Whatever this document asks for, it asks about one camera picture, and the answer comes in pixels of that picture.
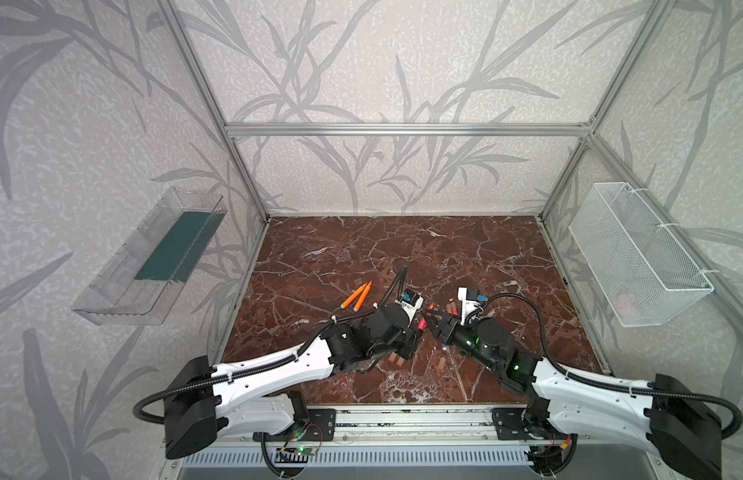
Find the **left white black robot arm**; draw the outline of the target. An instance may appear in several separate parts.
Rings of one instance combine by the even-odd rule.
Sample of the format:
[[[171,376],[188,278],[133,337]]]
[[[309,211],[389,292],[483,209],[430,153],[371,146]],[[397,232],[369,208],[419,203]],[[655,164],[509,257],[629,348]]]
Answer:
[[[290,387],[365,371],[392,353],[411,357],[422,305],[399,300],[356,322],[331,321],[301,345],[239,363],[189,361],[163,400],[167,458],[188,457],[221,436],[279,435],[307,422],[305,402]]]

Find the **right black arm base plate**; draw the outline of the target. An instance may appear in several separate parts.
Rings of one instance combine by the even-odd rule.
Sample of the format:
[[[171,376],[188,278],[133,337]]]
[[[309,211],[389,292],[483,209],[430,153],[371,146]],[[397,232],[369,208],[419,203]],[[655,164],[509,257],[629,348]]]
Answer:
[[[537,419],[519,406],[493,408],[491,422],[499,440],[563,441],[567,438],[547,419]]]

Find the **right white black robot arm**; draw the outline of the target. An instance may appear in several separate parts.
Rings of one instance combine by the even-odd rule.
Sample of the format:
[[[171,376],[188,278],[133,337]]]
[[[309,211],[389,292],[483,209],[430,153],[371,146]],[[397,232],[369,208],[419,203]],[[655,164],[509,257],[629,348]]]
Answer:
[[[675,378],[625,380],[555,366],[517,348],[491,318],[467,327],[455,315],[429,310],[421,325],[497,375],[501,387],[527,398],[521,423],[531,434],[609,440],[659,456],[687,478],[723,476],[721,418]]]

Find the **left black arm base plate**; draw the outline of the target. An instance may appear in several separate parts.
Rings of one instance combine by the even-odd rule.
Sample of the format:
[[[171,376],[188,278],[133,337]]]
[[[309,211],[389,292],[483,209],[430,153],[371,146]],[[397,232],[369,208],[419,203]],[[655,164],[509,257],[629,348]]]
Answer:
[[[283,433],[270,435],[257,432],[253,435],[255,441],[260,442],[292,442],[292,441],[333,441],[337,426],[337,410],[332,408],[309,408],[306,419],[297,420]]]

